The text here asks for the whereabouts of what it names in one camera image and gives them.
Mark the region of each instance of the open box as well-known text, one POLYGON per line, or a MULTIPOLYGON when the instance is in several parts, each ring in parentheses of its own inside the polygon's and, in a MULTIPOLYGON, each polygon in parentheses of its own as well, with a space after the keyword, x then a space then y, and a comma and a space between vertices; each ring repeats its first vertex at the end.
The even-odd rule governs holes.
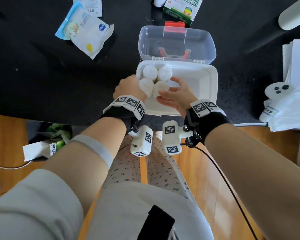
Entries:
MULTIPOLYGON (((173 76, 182 77, 198 99, 216 103, 218 72, 209 65, 216 58, 216 48, 209 32, 184 27, 145 26, 139 35, 139 53, 143 61, 136 70, 137 78, 143 77, 146 65, 157 69, 168 65, 173 76)), ((179 86, 171 80, 168 84, 179 86)), ((180 116, 177 110, 159 104, 153 96, 144 104, 148 115, 180 116)))

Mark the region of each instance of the rainbow circle logo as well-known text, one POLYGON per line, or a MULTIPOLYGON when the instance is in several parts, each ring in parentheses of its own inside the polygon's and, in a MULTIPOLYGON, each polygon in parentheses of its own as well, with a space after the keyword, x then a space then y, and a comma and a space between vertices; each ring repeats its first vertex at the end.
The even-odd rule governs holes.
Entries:
POLYGON ((184 9, 184 14, 185 14, 185 15, 190 15, 191 13, 192 13, 191 7, 186 7, 186 8, 184 9))

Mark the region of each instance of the person's left hand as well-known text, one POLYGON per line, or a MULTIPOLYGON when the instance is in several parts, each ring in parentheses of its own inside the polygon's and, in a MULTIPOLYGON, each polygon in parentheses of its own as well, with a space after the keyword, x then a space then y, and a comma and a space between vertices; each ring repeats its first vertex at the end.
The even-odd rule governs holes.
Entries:
POLYGON ((147 99, 147 95, 140 89, 139 79, 136 75, 131 75, 120 81, 113 93, 113 99, 117 99, 122 95, 132 95, 143 102, 147 99))

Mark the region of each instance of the white cylinder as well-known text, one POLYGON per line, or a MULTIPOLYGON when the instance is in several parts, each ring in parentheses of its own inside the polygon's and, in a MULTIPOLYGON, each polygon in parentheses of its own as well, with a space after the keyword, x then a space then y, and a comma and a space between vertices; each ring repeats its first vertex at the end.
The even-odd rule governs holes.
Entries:
POLYGON ((159 94, 160 90, 169 91, 168 83, 166 83, 164 81, 158 81, 153 87, 152 96, 154 96, 154 98, 160 97, 160 94, 159 94))
POLYGON ((153 0, 153 5, 160 8, 163 7, 167 0, 153 0))
POLYGON ((143 69, 143 77, 148 78, 155 82, 158 76, 158 70, 155 68, 153 65, 146 65, 145 68, 143 69))
POLYGON ((167 66, 167 65, 164 65, 163 67, 161 67, 159 69, 159 72, 158 72, 158 79, 157 81, 168 81, 172 78, 172 69, 167 66))
POLYGON ((149 78, 143 78, 139 81, 139 87, 148 97, 152 95, 154 83, 149 78))
POLYGON ((280 14, 278 23, 283 30, 291 30, 300 25, 300 0, 280 14))

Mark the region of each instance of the leg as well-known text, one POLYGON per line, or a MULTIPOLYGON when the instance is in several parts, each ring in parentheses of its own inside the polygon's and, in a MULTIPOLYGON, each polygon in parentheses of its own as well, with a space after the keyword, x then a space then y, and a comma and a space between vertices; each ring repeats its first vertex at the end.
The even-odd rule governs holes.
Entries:
POLYGON ((146 161, 149 184, 170 190, 196 204, 179 167, 173 157, 165 153, 162 141, 157 137, 153 137, 151 153, 146 161))
MULTIPOLYGON (((131 145, 131 141, 131 136, 127 135, 122 141, 120 148, 131 145)), ((131 154, 130 147, 124 148, 116 155, 109 169, 108 176, 102 185, 102 189, 105 189, 110 184, 125 181, 141 183, 140 158, 131 154)))

